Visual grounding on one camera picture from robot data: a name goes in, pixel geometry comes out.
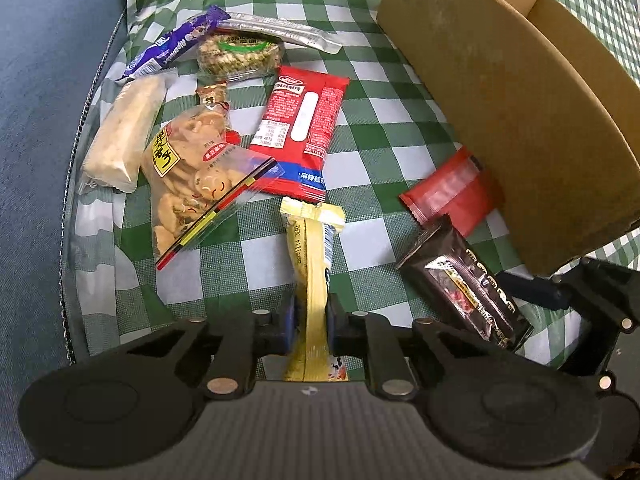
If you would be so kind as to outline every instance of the black snack package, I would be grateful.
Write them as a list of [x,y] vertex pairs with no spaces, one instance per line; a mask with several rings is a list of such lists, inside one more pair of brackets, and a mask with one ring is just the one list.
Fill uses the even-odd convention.
[[516,349],[532,330],[449,215],[425,224],[396,269],[447,324],[507,349]]

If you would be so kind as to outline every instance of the barcode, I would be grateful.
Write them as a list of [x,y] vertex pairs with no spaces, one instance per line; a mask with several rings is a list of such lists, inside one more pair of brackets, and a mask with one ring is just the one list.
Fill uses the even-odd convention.
[[331,268],[334,259],[334,228],[324,225],[324,264]]
[[162,70],[162,67],[160,66],[160,64],[155,59],[151,58],[144,65],[137,68],[133,74],[134,75],[151,75],[151,74],[155,74],[156,72],[160,72],[160,70]]

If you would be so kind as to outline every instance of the tablecloth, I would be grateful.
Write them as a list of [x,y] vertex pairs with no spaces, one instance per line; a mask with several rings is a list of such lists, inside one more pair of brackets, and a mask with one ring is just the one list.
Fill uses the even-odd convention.
[[[631,0],[559,1],[640,81],[640,34]],[[344,42],[338,54],[287,45],[284,58],[286,64],[351,79],[324,167],[327,201],[342,206],[348,220],[335,243],[331,290],[347,311],[379,312],[394,324],[408,326],[415,317],[433,316],[429,305],[394,270],[394,262],[418,233],[398,194],[432,173],[459,145],[437,103],[377,26],[379,2],[127,0],[129,41],[93,98],[72,179],[77,178],[83,150],[117,95],[114,80],[126,62],[164,31],[208,5],[335,31]],[[168,91],[153,134],[197,103],[194,53],[175,65],[180,77]],[[231,120],[244,146],[256,131],[272,86],[273,77],[230,86]],[[258,195],[199,247],[183,251],[156,272],[149,187],[142,174],[138,188],[128,195],[109,188],[82,195],[70,189],[63,292],[66,307],[81,311],[90,354],[148,334],[174,319],[204,317],[230,308],[275,309],[283,291],[292,287],[279,203],[279,197]],[[468,239],[494,272],[526,272],[497,211]],[[637,266],[639,240],[640,230],[636,230],[595,255]],[[521,354],[544,364],[562,363],[585,329],[580,316],[573,310],[551,312],[522,302],[520,307],[535,328]],[[360,366],[355,360],[348,365]]]

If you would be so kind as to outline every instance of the blue fabric surface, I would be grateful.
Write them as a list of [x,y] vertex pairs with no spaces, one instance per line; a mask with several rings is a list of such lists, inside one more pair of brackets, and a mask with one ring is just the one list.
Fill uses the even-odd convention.
[[[20,396],[68,364],[58,299],[66,170],[123,8],[124,0],[0,0],[1,479],[33,461],[17,425]],[[120,28],[114,54],[126,38]]]

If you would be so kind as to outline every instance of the food packaging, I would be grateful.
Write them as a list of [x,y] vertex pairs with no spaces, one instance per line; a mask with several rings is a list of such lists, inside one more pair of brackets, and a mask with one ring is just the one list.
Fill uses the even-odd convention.
[[230,12],[229,19],[220,23],[219,30],[234,30],[242,33],[257,32],[272,38],[279,38],[285,43],[309,46],[328,54],[338,54],[342,48],[342,42],[333,32],[288,20],[265,18],[242,12]]
[[126,66],[119,80],[135,79],[159,72],[195,45],[200,36],[209,29],[215,29],[221,20],[228,17],[220,7],[210,6],[204,14],[194,16],[180,27],[164,33],[153,45],[140,52]]
[[[200,104],[213,106],[216,103],[224,103],[230,108],[229,100],[226,94],[226,82],[217,83],[215,85],[199,86],[196,88],[196,95],[200,98]],[[240,144],[242,140],[240,133],[231,127],[229,114],[225,118],[225,140],[230,144]]]
[[250,149],[272,156],[284,174],[265,191],[324,202],[322,167],[349,79],[281,66]]
[[382,0],[376,18],[500,184],[514,248],[543,276],[640,220],[640,89],[567,3]]
[[311,205],[284,197],[280,214],[287,230],[287,247],[296,275],[296,297],[302,327],[294,344],[286,381],[347,380],[346,364],[329,354],[326,305],[334,235],[344,228],[344,211],[337,205]]
[[281,174],[273,158],[225,141],[227,111],[225,102],[191,108],[145,150],[157,270]]
[[448,214],[465,237],[503,202],[498,183],[464,147],[399,197],[420,225]]
[[396,269],[443,322],[515,350],[532,330],[495,276],[451,224],[449,215],[429,222]]
[[242,81],[275,73],[283,53],[272,38],[216,30],[198,44],[198,65],[215,81]]
[[123,86],[82,163],[81,192],[95,184],[136,190],[146,139],[177,75],[166,70]]

